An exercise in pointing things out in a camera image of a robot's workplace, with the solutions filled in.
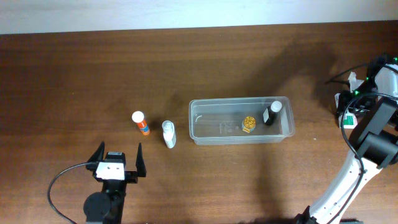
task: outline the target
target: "orange glue stick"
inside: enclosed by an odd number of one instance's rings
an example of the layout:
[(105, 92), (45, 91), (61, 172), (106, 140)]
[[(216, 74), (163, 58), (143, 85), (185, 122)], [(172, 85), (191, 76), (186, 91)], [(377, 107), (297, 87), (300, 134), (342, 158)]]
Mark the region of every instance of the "orange glue stick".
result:
[(147, 121), (144, 119), (144, 113), (141, 111), (136, 111), (131, 116), (132, 120), (137, 123), (138, 128), (141, 130), (143, 135), (148, 135), (150, 130), (147, 125)]

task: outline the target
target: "clear plastic bin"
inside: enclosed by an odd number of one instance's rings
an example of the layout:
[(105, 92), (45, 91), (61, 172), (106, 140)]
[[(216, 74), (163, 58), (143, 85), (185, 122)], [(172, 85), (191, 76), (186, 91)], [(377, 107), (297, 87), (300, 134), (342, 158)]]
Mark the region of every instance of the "clear plastic bin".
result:
[[(275, 100), (282, 103), (282, 109), (274, 124), (266, 126), (263, 113)], [(256, 128), (250, 133), (242, 130), (247, 116), (256, 119)], [(198, 145), (276, 143), (295, 131), (292, 107), (284, 96), (192, 100), (189, 130)]]

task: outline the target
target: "white backdrop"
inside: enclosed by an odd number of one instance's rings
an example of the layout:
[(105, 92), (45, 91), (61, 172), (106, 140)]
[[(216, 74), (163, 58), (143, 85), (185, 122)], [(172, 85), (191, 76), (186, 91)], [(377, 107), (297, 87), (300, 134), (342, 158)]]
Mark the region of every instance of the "white backdrop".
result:
[(398, 19), (398, 0), (0, 0), (0, 34)]

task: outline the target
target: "brown wooden surface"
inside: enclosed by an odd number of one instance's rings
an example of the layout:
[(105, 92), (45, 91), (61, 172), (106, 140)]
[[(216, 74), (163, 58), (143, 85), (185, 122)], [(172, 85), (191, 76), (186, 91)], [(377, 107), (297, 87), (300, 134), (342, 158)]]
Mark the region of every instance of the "brown wooden surface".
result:
[[(123, 223), (237, 223), (294, 217), (325, 191), (348, 148), (332, 111), (340, 85), (322, 83), (382, 52), (398, 53), (398, 22), (0, 36), (0, 222), (65, 223), (45, 196), (62, 169), (86, 161), (102, 140), (147, 178), (127, 187)], [(364, 70), (358, 70), (363, 76)], [(194, 99), (287, 96), (295, 135), (279, 144), (197, 146)], [(131, 121), (142, 110), (151, 134)], [(167, 149), (161, 122), (177, 128)], [(345, 214), (398, 223), (398, 178), (389, 167)], [(78, 223), (101, 190), (76, 169), (52, 190)]]

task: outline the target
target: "white bottle cap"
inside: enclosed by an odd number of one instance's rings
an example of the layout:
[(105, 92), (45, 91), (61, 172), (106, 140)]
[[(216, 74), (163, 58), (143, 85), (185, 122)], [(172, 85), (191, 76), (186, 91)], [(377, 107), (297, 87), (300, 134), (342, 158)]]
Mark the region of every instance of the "white bottle cap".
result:
[(163, 133), (173, 133), (173, 123), (171, 121), (164, 121), (162, 128)]
[(135, 123), (141, 123), (144, 120), (144, 113), (141, 111), (136, 111), (131, 115), (131, 119)]
[(275, 113), (278, 113), (280, 111), (280, 109), (282, 109), (282, 103), (279, 101), (274, 101), (271, 104), (271, 110)]

